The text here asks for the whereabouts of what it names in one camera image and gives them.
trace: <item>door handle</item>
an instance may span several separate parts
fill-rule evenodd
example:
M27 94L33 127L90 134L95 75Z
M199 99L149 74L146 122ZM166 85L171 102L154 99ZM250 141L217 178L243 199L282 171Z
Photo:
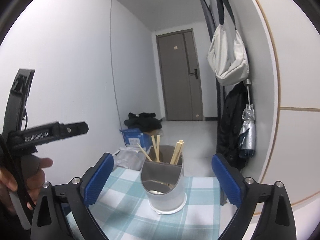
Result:
M196 76L196 79L198 79L198 70L195 68L195 71L190 73L190 76Z

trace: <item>floor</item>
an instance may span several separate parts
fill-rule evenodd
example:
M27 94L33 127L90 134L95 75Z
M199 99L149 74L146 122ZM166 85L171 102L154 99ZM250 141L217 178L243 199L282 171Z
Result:
M221 236L227 225L230 223L230 220L232 219L236 210L237 207L230 204L229 201L227 201L227 203L223 206L220 206L219 236Z
M184 176L213 177L211 159L217 144L216 121L163 122L161 145L183 140Z

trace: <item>finger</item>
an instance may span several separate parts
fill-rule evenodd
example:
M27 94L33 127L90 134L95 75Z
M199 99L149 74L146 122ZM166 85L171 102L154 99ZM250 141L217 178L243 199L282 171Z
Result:
M31 207L31 205L29 204L29 202L27 203L27 207L28 207L28 209L32 210L32 207Z
M9 196L8 187L0 181L0 202L7 208L11 215L15 215L15 210Z
M40 188L44 184L45 175L43 170L39 170L35 175L27 179L28 189Z
M4 167L0 168L0 181L10 190L17 191L18 184L13 175Z
M49 168L53 165L53 160L50 158L41 158L40 159L40 169Z
M35 188L33 190L28 190L28 193L33 201L36 201L39 197L41 188Z

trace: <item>black jacket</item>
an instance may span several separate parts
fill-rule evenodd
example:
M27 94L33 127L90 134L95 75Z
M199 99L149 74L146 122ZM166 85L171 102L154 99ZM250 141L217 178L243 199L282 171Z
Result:
M247 103L247 89L240 82L226 97L217 134L217 153L221 153L232 167L239 170L245 165L245 159L239 158L238 137Z

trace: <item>hanging bag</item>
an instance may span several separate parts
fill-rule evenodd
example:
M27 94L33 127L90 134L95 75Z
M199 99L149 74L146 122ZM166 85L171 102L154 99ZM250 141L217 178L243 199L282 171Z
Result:
M212 43L208 52L208 62L215 72L222 86L237 84L245 80L249 75L248 57L242 38L236 29L236 37L233 44L233 57L228 52L228 39L224 26L224 7L226 6L233 24L236 27L235 18L228 0L217 0L220 25L214 32Z

